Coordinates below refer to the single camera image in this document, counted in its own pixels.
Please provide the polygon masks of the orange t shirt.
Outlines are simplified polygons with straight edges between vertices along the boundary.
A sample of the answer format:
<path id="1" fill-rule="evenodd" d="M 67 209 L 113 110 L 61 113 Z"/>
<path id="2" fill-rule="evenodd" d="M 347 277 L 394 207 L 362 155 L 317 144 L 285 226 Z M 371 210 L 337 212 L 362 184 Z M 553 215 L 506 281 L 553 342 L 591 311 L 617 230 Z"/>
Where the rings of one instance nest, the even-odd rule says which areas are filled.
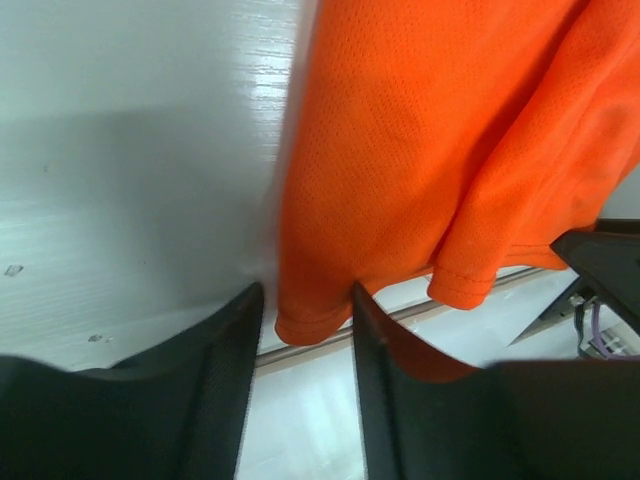
<path id="1" fill-rule="evenodd" d="M 635 1 L 323 1 L 286 173 L 275 329 L 322 342 L 429 275 L 469 310 L 499 269 L 564 268 L 639 162 Z"/>

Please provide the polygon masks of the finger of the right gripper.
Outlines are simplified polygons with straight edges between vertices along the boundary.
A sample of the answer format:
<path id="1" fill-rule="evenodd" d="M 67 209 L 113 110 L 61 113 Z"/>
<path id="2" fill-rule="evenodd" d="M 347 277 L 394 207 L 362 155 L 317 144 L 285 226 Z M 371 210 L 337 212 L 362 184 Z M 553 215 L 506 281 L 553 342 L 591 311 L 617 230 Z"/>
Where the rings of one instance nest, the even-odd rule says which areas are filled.
<path id="1" fill-rule="evenodd" d="M 639 331 L 639 221 L 603 219 L 591 230 L 570 230 L 551 250 L 598 298 Z"/>

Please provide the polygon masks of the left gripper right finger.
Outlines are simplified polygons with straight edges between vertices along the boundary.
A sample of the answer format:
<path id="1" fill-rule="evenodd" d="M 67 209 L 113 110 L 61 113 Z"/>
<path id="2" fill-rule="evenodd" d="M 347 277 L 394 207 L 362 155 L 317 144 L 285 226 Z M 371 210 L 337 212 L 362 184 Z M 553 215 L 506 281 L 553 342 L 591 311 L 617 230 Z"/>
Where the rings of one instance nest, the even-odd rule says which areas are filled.
<path id="1" fill-rule="evenodd" d="M 635 361 L 461 362 L 360 284 L 353 340 L 371 479 L 635 479 Z"/>

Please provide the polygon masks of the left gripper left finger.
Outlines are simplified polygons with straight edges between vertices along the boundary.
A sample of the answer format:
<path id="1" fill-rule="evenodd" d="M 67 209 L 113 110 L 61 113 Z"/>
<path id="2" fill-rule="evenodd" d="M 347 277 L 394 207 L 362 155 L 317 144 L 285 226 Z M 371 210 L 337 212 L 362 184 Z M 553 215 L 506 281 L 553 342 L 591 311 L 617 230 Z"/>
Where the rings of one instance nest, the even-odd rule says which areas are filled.
<path id="1" fill-rule="evenodd" d="M 1 359 L 5 479 L 231 479 L 264 290 L 108 368 Z"/>

